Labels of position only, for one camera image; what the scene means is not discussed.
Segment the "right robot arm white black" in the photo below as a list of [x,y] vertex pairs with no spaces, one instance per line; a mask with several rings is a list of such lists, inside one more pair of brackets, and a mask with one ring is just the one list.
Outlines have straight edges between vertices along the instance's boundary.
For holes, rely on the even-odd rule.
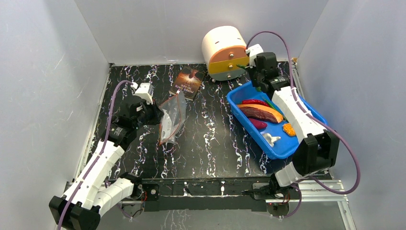
[[299,142],[292,161],[275,173],[276,181],[270,184],[270,194],[283,198],[289,191],[289,185],[335,165],[339,139],[314,120],[296,88],[291,85],[291,80],[281,78],[274,53],[250,55],[249,60],[246,70],[253,87],[267,94],[281,110]]

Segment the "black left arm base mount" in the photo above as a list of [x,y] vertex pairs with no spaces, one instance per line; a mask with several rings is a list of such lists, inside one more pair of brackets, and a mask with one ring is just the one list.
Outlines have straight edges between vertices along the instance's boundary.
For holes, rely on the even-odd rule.
[[143,212],[146,205],[159,200],[159,186],[157,184],[143,184],[140,181],[131,182],[120,178],[114,183],[104,182],[103,194],[109,198],[113,207],[125,210],[138,205],[135,211]]

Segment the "green toy pepper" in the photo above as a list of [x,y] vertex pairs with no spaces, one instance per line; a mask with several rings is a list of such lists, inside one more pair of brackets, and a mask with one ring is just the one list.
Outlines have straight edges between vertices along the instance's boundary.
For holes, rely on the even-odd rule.
[[240,65],[240,64],[237,64],[237,67],[239,67],[239,68],[241,68],[241,69],[249,69],[249,68],[250,68],[249,65],[248,65],[248,66],[244,66],[244,65]]

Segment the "clear zip bag orange zipper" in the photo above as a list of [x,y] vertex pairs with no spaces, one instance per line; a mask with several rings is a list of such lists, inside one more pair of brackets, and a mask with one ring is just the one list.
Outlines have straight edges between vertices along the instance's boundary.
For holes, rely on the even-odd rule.
[[186,99],[183,91],[177,90],[159,108],[164,113],[159,125],[159,144],[174,144],[176,134],[183,127],[186,120]]

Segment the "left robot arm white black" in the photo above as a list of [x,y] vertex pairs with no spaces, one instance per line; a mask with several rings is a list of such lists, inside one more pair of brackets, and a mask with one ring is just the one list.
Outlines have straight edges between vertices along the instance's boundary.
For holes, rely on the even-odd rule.
[[105,179],[145,125],[158,125],[163,117],[155,100],[148,93],[136,96],[127,115],[110,115],[99,144],[78,179],[61,197],[54,196],[49,208],[57,229],[95,230],[101,217],[123,199],[139,200],[145,196],[141,179],[126,172],[114,183]]

